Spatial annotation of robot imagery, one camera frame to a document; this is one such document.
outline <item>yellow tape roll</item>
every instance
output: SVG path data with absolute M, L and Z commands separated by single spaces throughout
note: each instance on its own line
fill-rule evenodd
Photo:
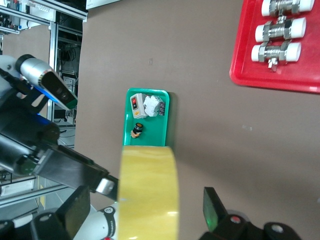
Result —
M 178 239 L 178 177 L 169 147 L 123 147 L 118 206 L 118 240 Z

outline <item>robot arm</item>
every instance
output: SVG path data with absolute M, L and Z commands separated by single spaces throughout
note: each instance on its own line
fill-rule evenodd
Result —
M 19 73 L 26 80 L 20 80 Z M 74 189 L 88 186 L 91 192 L 116 200 L 118 179 L 90 158 L 58 145 L 59 127 L 38 115 L 48 98 L 66 110 L 77 105 L 77 97 L 53 69 L 29 54 L 18 60 L 1 56 L 0 76 L 0 167 Z M 41 94 L 45 97 L 33 106 Z

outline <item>red tray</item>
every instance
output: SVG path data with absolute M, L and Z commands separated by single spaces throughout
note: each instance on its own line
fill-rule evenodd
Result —
M 235 48 L 230 68 L 230 77 L 238 85 L 279 89 L 287 91 L 320 93 L 320 0 L 315 0 L 313 9 L 302 12 L 295 18 L 306 17 L 306 30 L 303 38 L 293 39 L 301 43 L 298 62 L 278 65 L 272 72 L 267 62 L 253 62 L 251 51 L 256 42 L 255 32 L 258 25 L 277 20 L 261 14 L 263 0 L 244 0 Z M 279 45 L 284 40 L 275 42 Z

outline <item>green tray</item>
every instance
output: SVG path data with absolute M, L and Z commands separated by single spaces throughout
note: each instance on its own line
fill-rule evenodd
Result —
M 155 95 L 165 102 L 164 116 L 147 116 L 146 118 L 135 119 L 132 114 L 130 97 L 135 94 Z M 165 146 L 167 135 L 167 124 L 169 114 L 169 94 L 165 90 L 146 89 L 146 88 L 130 88 L 126 94 L 125 110 L 124 110 L 124 125 L 123 125 L 123 142 L 125 145 L 135 146 Z M 131 137 L 131 131 L 136 123 L 143 125 L 142 133 L 137 138 Z

